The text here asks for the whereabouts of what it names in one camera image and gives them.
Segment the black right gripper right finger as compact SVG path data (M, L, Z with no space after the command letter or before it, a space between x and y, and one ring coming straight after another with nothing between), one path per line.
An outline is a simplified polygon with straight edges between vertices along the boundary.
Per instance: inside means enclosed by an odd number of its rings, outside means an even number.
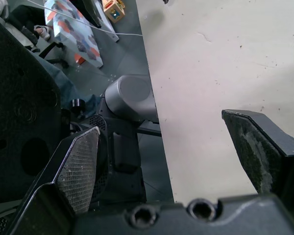
M294 218L294 138L262 113L226 109L221 116L256 191L278 196Z

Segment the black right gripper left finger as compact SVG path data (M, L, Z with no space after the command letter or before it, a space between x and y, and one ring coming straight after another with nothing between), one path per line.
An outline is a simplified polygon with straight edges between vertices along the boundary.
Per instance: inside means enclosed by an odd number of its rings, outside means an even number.
M6 235L68 235L86 213L96 181L100 131L92 127L63 139L9 222Z

